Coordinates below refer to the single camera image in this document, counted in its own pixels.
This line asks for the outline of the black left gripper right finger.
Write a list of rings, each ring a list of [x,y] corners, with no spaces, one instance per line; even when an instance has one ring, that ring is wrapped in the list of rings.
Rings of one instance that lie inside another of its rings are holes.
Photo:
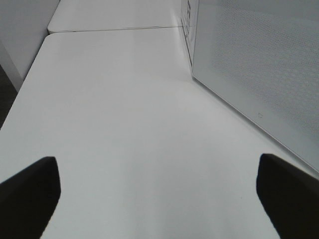
[[[319,181],[273,154],[260,156],[256,192],[282,239],[319,237]]]

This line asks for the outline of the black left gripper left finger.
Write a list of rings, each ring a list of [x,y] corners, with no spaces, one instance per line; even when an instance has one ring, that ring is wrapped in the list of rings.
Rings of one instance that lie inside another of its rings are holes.
[[[39,239],[61,195],[56,158],[44,157],[0,184],[0,237]]]

